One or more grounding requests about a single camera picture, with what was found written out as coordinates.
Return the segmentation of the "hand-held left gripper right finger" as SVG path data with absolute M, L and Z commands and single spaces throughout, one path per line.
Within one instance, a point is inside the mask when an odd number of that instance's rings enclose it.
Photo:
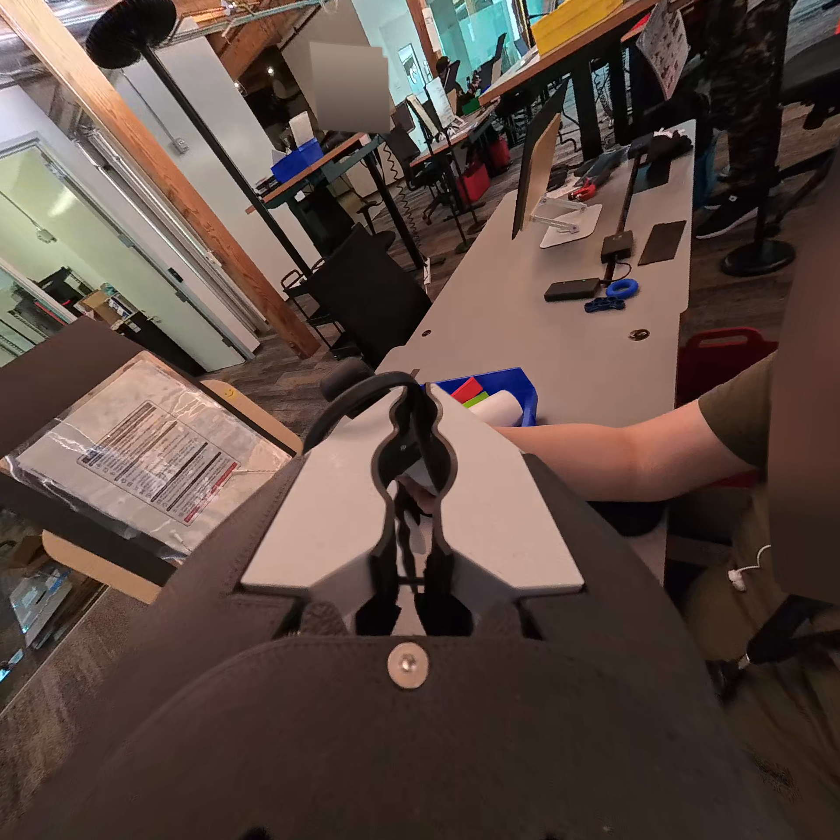
M 405 549 L 425 635 L 469 635 L 503 605 L 585 589 L 561 528 L 522 451 L 438 384 L 414 399 L 396 497 L 431 520 L 423 568 Z

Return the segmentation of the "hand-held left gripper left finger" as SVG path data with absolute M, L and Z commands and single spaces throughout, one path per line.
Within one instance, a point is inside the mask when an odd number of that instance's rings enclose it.
M 249 594 L 328 602 L 358 635 L 391 635 L 400 615 L 395 500 L 417 386 L 374 384 L 381 398 L 338 424 L 303 459 L 242 573 Z

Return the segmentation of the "blue plastic bin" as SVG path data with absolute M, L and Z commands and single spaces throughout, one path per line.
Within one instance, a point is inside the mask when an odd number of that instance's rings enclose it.
M 530 379 L 519 367 L 491 371 L 483 374 L 472 374 L 456 377 L 454 379 L 436 381 L 435 384 L 442 388 L 447 394 L 452 393 L 468 378 L 474 376 L 482 385 L 484 391 L 491 393 L 498 391 L 509 391 L 519 401 L 523 408 L 521 427 L 533 427 L 536 424 L 538 394 Z
M 287 183 L 311 165 L 318 163 L 322 157 L 319 140 L 312 138 L 274 163 L 270 169 L 271 174 L 279 184 Z

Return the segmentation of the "person's right forearm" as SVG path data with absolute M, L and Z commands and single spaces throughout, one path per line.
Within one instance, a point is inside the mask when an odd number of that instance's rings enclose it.
M 495 427 L 586 501 L 667 501 L 755 470 L 715 435 L 698 401 L 629 427 Z

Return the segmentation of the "white foam roller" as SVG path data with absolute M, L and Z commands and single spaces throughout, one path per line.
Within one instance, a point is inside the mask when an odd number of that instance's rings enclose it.
M 467 409 L 480 421 L 493 427 L 519 427 L 522 423 L 523 408 L 509 391 L 491 393 L 484 402 Z

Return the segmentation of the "black mesh cushion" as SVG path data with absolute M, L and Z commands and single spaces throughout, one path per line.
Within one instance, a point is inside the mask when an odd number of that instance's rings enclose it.
M 588 504 L 625 538 L 641 537 L 655 530 L 667 507 L 664 501 L 591 500 Z

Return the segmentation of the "document board on white stand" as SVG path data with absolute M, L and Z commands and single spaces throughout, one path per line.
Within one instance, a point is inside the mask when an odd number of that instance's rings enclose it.
M 542 248 L 588 238 L 594 231 L 602 205 L 549 195 L 555 147 L 560 136 L 562 110 L 569 82 L 564 80 L 528 126 L 521 156 L 511 239 L 531 224 L 547 228 Z
M 2 509 L 60 563 L 150 603 L 301 450 L 236 389 L 80 318 L 2 350 Z

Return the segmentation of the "black office chair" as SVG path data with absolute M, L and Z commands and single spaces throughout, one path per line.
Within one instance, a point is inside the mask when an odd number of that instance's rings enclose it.
M 293 269 L 280 284 L 293 301 L 304 295 L 315 300 L 316 311 L 306 317 L 310 326 L 339 329 L 329 346 L 333 355 L 359 355 L 372 368 L 411 338 L 432 307 L 425 289 L 358 224 L 311 276 Z

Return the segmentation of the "flat black box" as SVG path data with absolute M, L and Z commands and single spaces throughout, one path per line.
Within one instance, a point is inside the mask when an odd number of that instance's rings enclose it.
M 546 302 L 588 301 L 596 297 L 601 287 L 602 279 L 600 277 L 556 281 L 543 293 L 543 299 Z

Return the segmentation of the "red plastic crate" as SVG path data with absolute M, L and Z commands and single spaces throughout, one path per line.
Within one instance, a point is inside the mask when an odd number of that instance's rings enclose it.
M 693 402 L 778 349 L 750 327 L 711 329 L 691 336 L 679 349 L 675 407 Z

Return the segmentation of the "black flat pad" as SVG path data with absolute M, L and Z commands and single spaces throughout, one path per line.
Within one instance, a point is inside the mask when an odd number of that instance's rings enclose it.
M 686 220 L 653 226 L 637 265 L 653 265 L 675 258 L 685 228 Z

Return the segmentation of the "black stanchion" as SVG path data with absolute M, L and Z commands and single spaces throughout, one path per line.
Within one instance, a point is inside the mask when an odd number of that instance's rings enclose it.
M 776 238 L 781 218 L 772 217 L 770 187 L 763 190 L 757 206 L 752 239 L 728 253 L 719 265 L 728 277 L 751 278 L 770 275 L 795 262 L 795 247 Z

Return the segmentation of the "yellow plastic bin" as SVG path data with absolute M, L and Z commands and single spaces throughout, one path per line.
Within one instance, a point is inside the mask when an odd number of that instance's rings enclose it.
M 623 5 L 623 1 L 552 2 L 549 13 L 531 24 L 535 46 L 545 56 L 588 28 L 600 23 Z

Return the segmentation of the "printed paper sheet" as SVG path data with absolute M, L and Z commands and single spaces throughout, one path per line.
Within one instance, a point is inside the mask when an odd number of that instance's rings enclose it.
M 654 72 L 664 99 L 671 99 L 689 56 L 682 13 L 668 1 L 658 3 L 637 38 L 637 49 Z

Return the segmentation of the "black floor lamp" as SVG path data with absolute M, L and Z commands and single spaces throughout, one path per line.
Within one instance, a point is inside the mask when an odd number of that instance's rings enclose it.
M 93 62 L 103 69 L 124 69 L 141 58 L 147 61 L 239 190 L 248 198 L 251 208 L 256 210 L 302 275 L 311 278 L 310 265 L 155 54 L 156 47 L 163 44 L 174 31 L 176 22 L 177 12 L 172 1 L 118 2 L 91 28 L 86 40 L 86 51 Z

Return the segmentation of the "wooden post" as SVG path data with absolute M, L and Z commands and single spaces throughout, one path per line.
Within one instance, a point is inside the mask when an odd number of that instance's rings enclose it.
M 321 343 L 246 254 L 168 153 L 118 94 L 98 65 L 46 2 L 2 1 L 2 19 L 91 116 L 151 179 L 224 273 L 300 359 Z

